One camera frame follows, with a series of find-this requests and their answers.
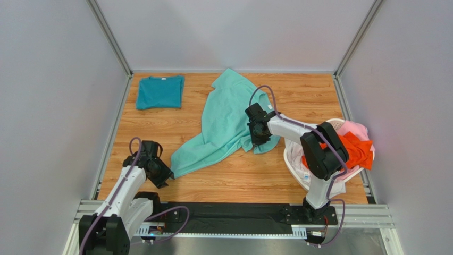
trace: folded teal t-shirt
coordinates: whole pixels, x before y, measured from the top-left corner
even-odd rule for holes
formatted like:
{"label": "folded teal t-shirt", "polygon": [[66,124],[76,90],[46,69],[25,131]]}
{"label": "folded teal t-shirt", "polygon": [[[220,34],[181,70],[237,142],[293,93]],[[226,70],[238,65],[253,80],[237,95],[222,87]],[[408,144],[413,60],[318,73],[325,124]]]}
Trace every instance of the folded teal t-shirt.
{"label": "folded teal t-shirt", "polygon": [[[171,170],[175,177],[216,164],[243,148],[249,151],[251,143],[245,109],[256,86],[244,76],[227,69],[213,83],[202,114],[202,132],[184,143],[171,157]],[[271,109],[267,94],[258,91],[252,104],[259,102],[263,109]],[[255,147],[254,153],[272,150],[280,137]]]}
{"label": "folded teal t-shirt", "polygon": [[147,77],[140,80],[137,110],[149,108],[181,108],[184,77]]}

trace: cable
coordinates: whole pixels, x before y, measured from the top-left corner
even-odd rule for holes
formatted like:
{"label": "cable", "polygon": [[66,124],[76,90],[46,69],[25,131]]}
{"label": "cable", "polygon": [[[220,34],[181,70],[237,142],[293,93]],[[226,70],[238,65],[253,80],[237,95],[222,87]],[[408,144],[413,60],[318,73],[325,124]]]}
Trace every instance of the cable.
{"label": "cable", "polygon": [[258,90],[260,88],[268,88],[269,91],[271,92],[274,111],[275,111],[275,114],[277,115],[277,117],[279,119],[281,119],[283,121],[286,121],[286,122],[289,122],[289,123],[292,123],[292,124],[297,125],[297,126],[301,126],[302,128],[310,129],[313,132],[315,132],[324,141],[324,143],[329,147],[329,149],[333,152],[333,154],[335,155],[335,157],[338,159],[338,161],[341,163],[341,166],[343,167],[343,172],[340,173],[340,174],[337,174],[336,176],[334,176],[332,178],[332,181],[329,184],[329,188],[327,189],[327,195],[326,195],[327,199],[329,201],[331,201],[331,202],[340,201],[343,204],[343,214],[342,214],[342,217],[341,217],[340,226],[338,227],[338,231],[335,234],[335,236],[330,241],[328,241],[327,243],[314,245],[314,244],[310,244],[310,243],[307,242],[308,245],[311,245],[311,246],[314,246],[314,247],[318,247],[318,248],[327,246],[327,245],[331,244],[333,241],[335,241],[335,239],[337,239],[338,235],[340,234],[340,231],[341,231],[341,229],[343,227],[343,221],[344,221],[344,218],[345,218],[345,214],[346,214],[346,203],[345,203],[345,201],[340,199],[340,198],[330,199],[330,192],[332,191],[332,187],[333,187],[333,183],[334,183],[335,179],[347,174],[348,173],[348,171],[347,171],[348,167],[346,166],[346,163],[343,161],[343,159],[340,157],[340,155],[338,155],[338,153],[334,150],[332,145],[327,141],[327,139],[323,136],[323,134],[320,131],[318,131],[317,129],[315,129],[315,128],[311,127],[311,126],[304,125],[304,124],[302,124],[302,123],[300,123],[298,121],[294,121],[294,120],[291,120],[291,119],[284,118],[283,116],[280,115],[280,113],[277,111],[277,102],[275,100],[274,91],[268,85],[261,85],[258,88],[256,88],[255,91],[253,91],[253,94],[251,95],[250,101],[248,103],[249,106],[251,105],[251,101],[253,99],[253,96],[255,95],[256,92],[258,92]]}
{"label": "cable", "polygon": [[329,225],[329,221],[327,220],[327,217],[325,215],[324,215],[324,220],[325,220],[324,235],[327,236],[327,226]]}
{"label": "cable", "polygon": [[129,151],[131,152],[131,155],[133,155],[133,153],[132,153],[132,143],[135,140],[138,140],[138,142],[139,142],[137,155],[135,156],[135,159],[133,160],[131,166],[129,167],[129,170],[126,172],[126,175],[123,177],[123,179],[121,180],[120,184],[118,185],[118,188],[116,188],[116,190],[113,192],[112,198],[110,198],[110,200],[107,203],[108,205],[104,208],[104,210],[102,210],[100,212],[100,214],[96,217],[96,219],[93,221],[91,226],[88,228],[88,231],[86,232],[85,236],[83,237],[82,242],[80,243],[79,255],[83,255],[83,249],[85,248],[85,244],[87,243],[88,237],[90,236],[91,232],[96,227],[97,223],[100,221],[102,216],[104,216],[104,214],[112,206],[112,202],[115,200],[116,196],[120,192],[121,187],[123,187],[123,184],[126,181],[126,179],[129,176],[129,174],[132,172],[133,167],[137,164],[137,160],[140,157],[140,152],[141,152],[141,139],[140,138],[134,137],[134,138],[131,139],[131,141],[129,142]]}
{"label": "cable", "polygon": [[[190,214],[190,211],[189,211],[189,208],[187,208],[186,206],[175,206],[175,207],[172,207],[172,208],[167,209],[167,210],[165,210],[165,211],[159,212],[158,214],[152,215],[152,216],[150,216],[150,217],[148,217],[148,218],[145,219],[145,221],[152,220],[152,219],[154,219],[154,218],[157,218],[157,217],[159,217],[159,216],[161,216],[161,215],[164,215],[164,214],[166,214],[166,213],[168,213],[168,212],[171,212],[171,211],[173,211],[173,210],[180,209],[180,208],[182,208],[182,209],[184,209],[184,210],[187,211],[187,217],[186,217],[186,220],[184,221],[184,223],[182,224],[182,226],[181,226],[177,231],[175,231],[173,234],[171,234],[170,236],[167,236],[167,237],[164,238],[164,239],[160,239],[160,240],[153,241],[153,243],[162,243],[162,242],[165,242],[165,241],[167,241],[167,240],[170,240],[170,239],[171,239],[172,237],[174,237],[175,235],[179,234],[179,233],[185,228],[185,226],[187,225],[187,222],[189,221],[189,214]],[[143,243],[143,242],[136,242],[136,243],[133,243],[132,245],[141,244],[141,243]]]}
{"label": "cable", "polygon": [[164,152],[164,148],[162,148],[162,145],[158,143],[159,148],[161,149],[161,153],[159,154],[159,158],[162,156],[162,153]]}

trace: wooden floor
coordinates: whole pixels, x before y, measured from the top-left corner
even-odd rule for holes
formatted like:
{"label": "wooden floor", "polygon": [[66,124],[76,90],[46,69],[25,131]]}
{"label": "wooden floor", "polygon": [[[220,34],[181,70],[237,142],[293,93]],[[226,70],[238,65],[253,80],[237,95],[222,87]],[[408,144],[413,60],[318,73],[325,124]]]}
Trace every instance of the wooden floor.
{"label": "wooden floor", "polygon": [[[175,73],[135,74],[124,107],[118,133],[102,182],[99,199],[105,199],[120,176],[123,160],[129,155],[132,137],[159,142],[161,159],[171,165],[171,155],[186,141],[201,132],[201,115],[211,83],[219,73],[182,74],[186,80],[181,109],[136,110],[139,81],[148,76],[173,76]],[[267,84],[275,92],[279,111],[309,123],[342,118],[333,81],[328,74],[243,74],[255,85]],[[239,149],[224,161],[197,170],[158,190],[151,181],[141,191],[158,192],[162,201],[181,202],[266,202],[302,203],[306,191],[288,171],[284,160],[284,139],[272,151],[254,155]],[[346,184],[339,195],[346,203],[367,203],[359,176]]]}

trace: gray wall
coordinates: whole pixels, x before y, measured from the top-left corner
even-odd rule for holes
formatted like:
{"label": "gray wall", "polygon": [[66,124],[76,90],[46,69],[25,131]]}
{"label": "gray wall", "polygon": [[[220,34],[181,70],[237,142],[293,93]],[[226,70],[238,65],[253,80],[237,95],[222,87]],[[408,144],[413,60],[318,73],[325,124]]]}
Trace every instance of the gray wall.
{"label": "gray wall", "polygon": [[61,254],[126,78],[87,3],[0,2],[0,254]]}
{"label": "gray wall", "polygon": [[135,70],[333,71],[373,0],[98,0]]}
{"label": "gray wall", "polygon": [[341,77],[406,254],[451,254],[452,1],[386,1]]}

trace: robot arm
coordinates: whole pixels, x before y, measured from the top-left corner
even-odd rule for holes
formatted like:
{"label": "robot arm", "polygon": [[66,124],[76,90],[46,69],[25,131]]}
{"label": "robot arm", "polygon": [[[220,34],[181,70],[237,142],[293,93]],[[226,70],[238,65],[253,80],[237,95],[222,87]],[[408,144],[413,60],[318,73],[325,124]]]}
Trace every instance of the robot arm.
{"label": "robot arm", "polygon": [[[317,218],[329,206],[329,185],[342,166],[329,148],[322,149],[320,142],[323,141],[312,129],[320,131],[346,162],[349,155],[335,129],[327,122],[320,125],[309,124],[280,114],[282,119],[275,112],[267,113],[258,103],[249,106],[245,112],[249,117],[248,126],[253,145],[259,146],[269,141],[271,135],[279,135],[302,146],[309,170],[314,175],[310,190],[304,199],[304,206],[306,206],[308,218]],[[304,127],[296,125],[294,122],[298,122]]]}
{"label": "robot arm", "polygon": [[140,192],[140,186],[150,179],[158,188],[167,186],[166,180],[174,178],[173,172],[157,156],[162,147],[154,141],[142,141],[141,151],[134,166],[127,175],[137,156],[127,157],[123,162],[121,176],[104,203],[93,215],[84,215],[79,222],[79,244],[98,216],[102,216],[89,233],[82,254],[128,254],[130,240],[143,221],[153,213],[153,203],[159,204],[155,193]]}

